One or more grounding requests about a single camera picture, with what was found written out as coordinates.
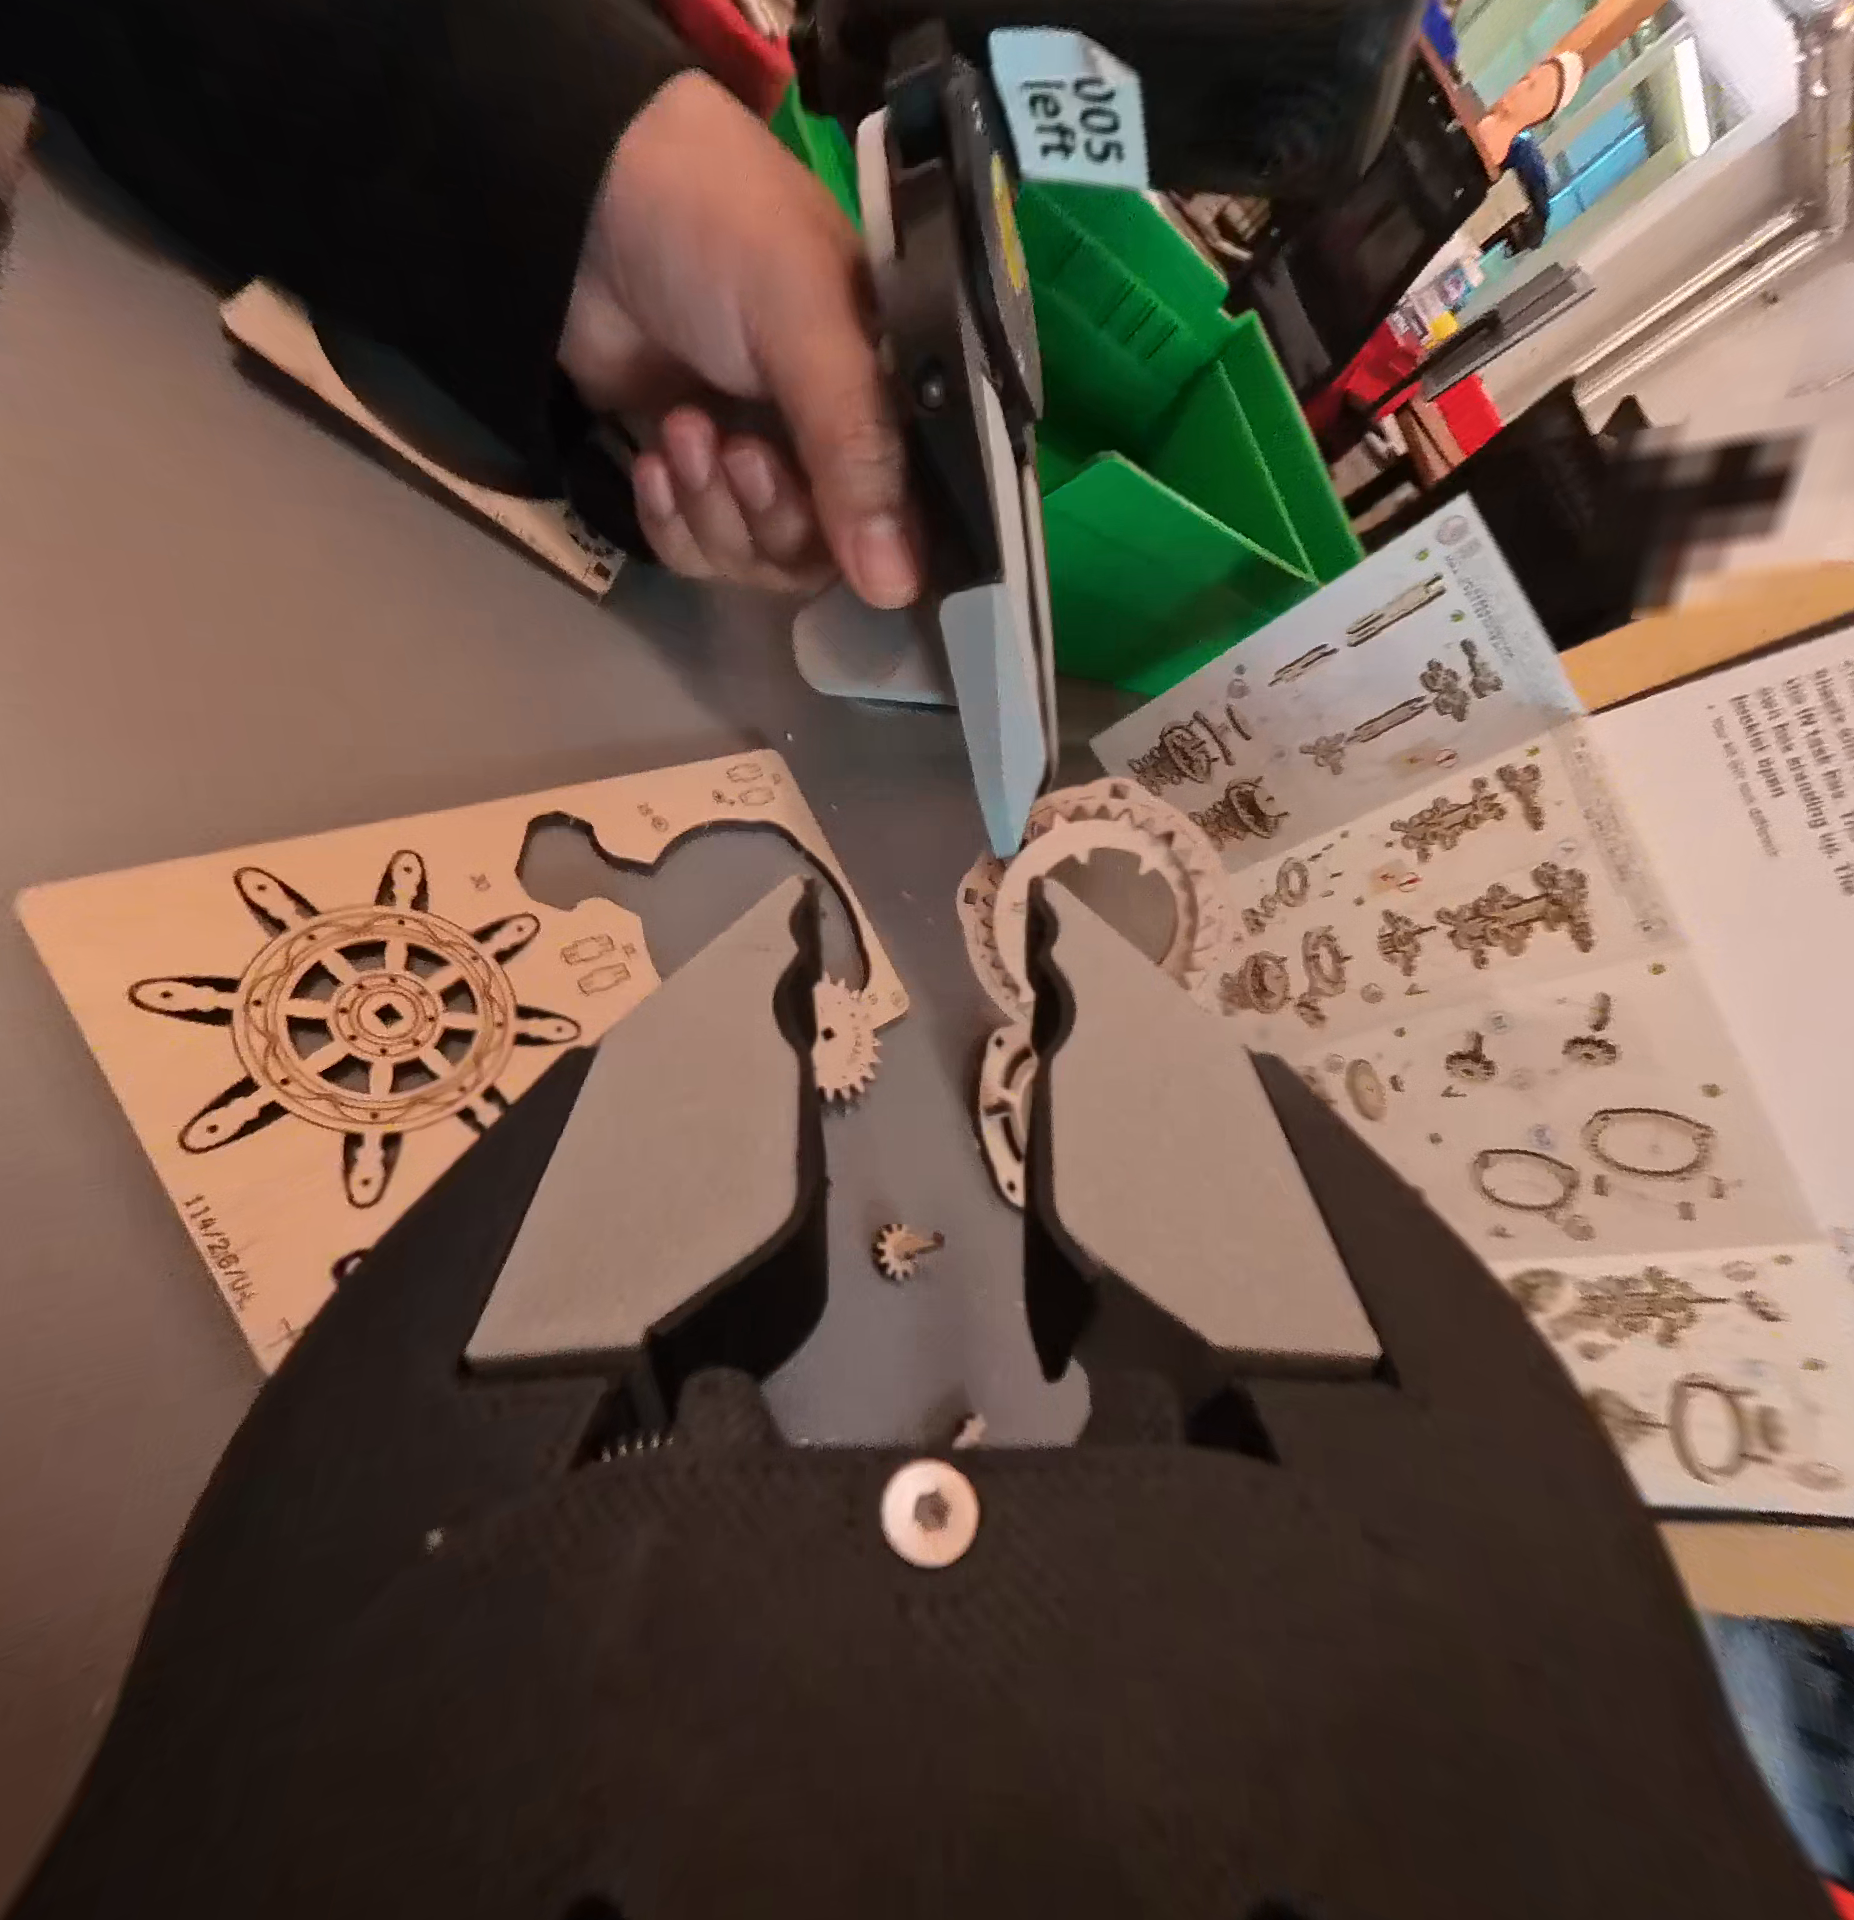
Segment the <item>wooden sheet with ship wheel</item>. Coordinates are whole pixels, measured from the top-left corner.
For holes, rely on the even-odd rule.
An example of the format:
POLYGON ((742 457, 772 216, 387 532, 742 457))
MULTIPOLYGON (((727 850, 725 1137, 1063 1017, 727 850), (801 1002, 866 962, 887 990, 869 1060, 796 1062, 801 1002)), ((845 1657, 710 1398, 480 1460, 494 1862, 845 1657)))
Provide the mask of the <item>wooden sheet with ship wheel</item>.
POLYGON ((836 890, 866 956, 858 1081, 911 993, 790 761, 742 749, 28 888, 16 903, 255 1361, 529 1086, 661 988, 620 903, 541 907, 529 826, 654 873, 767 826, 836 890))

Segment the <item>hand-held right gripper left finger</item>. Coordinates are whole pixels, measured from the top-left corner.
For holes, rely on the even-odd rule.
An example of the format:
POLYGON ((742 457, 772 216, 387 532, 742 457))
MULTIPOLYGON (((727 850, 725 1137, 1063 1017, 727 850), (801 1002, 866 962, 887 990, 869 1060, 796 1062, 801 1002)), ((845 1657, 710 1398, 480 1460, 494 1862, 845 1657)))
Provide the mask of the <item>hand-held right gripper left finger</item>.
POLYGON ((818 888, 781 882, 618 1021, 462 1360, 776 1372, 825 1304, 818 888))

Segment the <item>green plastic bin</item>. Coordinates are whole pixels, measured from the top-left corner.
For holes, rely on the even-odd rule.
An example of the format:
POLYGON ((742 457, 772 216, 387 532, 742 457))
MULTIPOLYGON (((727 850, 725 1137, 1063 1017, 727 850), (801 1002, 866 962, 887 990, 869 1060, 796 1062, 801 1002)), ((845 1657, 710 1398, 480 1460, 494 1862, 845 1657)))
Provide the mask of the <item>green plastic bin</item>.
POLYGON ((1266 469, 1098 453, 1044 496, 1066 680, 1161 691, 1319 589, 1266 469))
POLYGON ((1347 572, 1361 546, 1302 397, 1199 248, 1132 188, 1032 181, 1015 225, 1044 360, 1046 526, 1098 488, 1131 516, 1187 507, 1199 534, 1221 532, 1295 581, 1347 572))

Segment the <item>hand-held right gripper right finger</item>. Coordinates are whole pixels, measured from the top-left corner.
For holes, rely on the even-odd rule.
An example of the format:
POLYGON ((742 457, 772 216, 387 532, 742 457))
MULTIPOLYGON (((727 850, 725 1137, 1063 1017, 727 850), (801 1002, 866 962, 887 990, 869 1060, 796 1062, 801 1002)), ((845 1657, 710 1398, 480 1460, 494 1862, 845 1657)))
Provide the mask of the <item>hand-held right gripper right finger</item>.
POLYGON ((1370 1372, 1381 1339, 1250 1051, 1046 882, 1029 976, 1024 1312, 1044 1376, 1370 1372))

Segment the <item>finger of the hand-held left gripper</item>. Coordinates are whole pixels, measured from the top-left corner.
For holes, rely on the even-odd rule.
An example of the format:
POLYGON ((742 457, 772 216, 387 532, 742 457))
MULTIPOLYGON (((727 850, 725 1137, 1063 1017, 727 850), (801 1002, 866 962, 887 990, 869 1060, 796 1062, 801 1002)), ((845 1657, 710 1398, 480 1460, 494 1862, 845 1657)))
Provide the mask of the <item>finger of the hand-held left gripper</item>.
POLYGON ((1044 798, 1024 556, 1024 457, 986 378, 977 378, 973 397, 986 502, 1001 556, 988 581, 957 589, 940 601, 940 646, 950 667, 986 841, 997 856, 1011 856, 1044 798))
POLYGON ((1056 778, 1056 661, 1054 661, 1050 565, 1046 565, 1046 532, 1036 462, 1024 462, 1024 556, 1029 556, 1029 620, 1032 620, 1037 737, 1044 737, 1037 790, 1050 790, 1056 778))

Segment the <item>folded paper instruction sheet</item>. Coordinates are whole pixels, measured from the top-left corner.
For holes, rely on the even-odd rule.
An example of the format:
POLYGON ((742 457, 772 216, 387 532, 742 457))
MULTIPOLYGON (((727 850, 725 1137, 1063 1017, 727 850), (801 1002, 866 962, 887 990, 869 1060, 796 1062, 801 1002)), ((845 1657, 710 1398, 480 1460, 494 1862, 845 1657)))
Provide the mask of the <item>folded paper instruction sheet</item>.
POLYGON ((1854 1280, 1477 503, 1090 756, 1216 845, 1221 1009, 1484 1256, 1643 1500, 1854 1520, 1854 1280))

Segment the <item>person's left hand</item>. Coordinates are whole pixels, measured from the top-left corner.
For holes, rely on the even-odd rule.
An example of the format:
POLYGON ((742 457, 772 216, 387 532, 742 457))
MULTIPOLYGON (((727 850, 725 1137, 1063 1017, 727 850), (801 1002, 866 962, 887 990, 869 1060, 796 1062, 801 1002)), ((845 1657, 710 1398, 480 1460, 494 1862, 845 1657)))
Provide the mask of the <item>person's left hand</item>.
POLYGON ((853 225, 704 72, 603 172, 562 330, 575 396, 637 438, 633 511, 680 577, 921 596, 905 443, 853 225))

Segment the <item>round wooden frame with handle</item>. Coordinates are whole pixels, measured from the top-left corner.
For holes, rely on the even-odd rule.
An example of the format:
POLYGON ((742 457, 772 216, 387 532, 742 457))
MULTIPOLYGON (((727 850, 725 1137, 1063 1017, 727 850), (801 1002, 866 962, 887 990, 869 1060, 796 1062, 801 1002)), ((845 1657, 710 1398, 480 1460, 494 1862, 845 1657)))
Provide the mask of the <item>round wooden frame with handle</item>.
POLYGON ((988 1031, 977 1055, 973 1136, 997 1195, 1024 1209, 1032 1089, 1037 1055, 1032 1021, 1007 1021, 988 1031))

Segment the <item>small wooden gear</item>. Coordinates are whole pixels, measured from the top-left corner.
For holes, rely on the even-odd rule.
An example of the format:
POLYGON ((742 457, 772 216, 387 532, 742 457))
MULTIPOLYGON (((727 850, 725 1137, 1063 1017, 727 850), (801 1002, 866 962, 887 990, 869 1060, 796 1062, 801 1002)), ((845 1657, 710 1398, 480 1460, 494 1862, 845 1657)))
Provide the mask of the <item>small wooden gear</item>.
POLYGON ((881 1071, 876 1009, 866 990, 823 976, 812 993, 815 1042, 812 1071, 823 1104, 853 1104, 881 1071))

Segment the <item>task sign on wooden stand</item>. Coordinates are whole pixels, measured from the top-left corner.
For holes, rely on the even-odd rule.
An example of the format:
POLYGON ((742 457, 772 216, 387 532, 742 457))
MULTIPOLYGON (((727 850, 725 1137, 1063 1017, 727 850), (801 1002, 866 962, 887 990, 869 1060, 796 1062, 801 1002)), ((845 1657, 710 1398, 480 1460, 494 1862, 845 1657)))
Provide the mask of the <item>task sign on wooden stand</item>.
MULTIPOLYGON (((1618 798, 1662 856, 1674 918, 1799 1172, 1807 1209, 1854 1280, 1854 882, 1807 790, 1735 775, 1743 726, 1836 691, 1854 726, 1854 562, 1726 577, 1566 651, 1618 798)), ((1854 745, 1829 769, 1854 785, 1854 745)))

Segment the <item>wooden sheet with clover cutouts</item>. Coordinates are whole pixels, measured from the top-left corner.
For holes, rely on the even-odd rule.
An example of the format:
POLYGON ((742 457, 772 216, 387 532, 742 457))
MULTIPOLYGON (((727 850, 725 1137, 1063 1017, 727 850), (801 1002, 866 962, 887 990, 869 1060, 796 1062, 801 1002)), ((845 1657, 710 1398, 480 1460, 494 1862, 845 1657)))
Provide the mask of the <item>wooden sheet with clover cutouts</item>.
POLYGON ((309 315, 269 281, 227 296, 221 326, 387 465, 480 516, 582 596, 603 601, 613 589, 620 546, 579 521, 569 496, 534 492, 526 462, 400 354, 309 315))

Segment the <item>wooden ring gear square holes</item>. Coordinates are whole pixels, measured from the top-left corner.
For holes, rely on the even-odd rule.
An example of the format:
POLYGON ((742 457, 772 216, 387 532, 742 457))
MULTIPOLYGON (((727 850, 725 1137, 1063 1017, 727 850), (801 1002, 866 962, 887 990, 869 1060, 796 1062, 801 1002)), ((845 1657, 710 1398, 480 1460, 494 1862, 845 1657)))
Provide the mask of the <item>wooden ring gear square holes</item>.
POLYGON ((994 901, 994 936, 1011 978, 1011 1002, 1032 1005, 1029 890, 1066 863, 1131 855, 1145 875, 1168 885, 1174 932, 1157 961, 1199 1005, 1221 1005, 1221 970, 1241 945, 1227 873, 1206 830, 1137 782, 1066 785, 1036 801, 1018 855, 994 901))

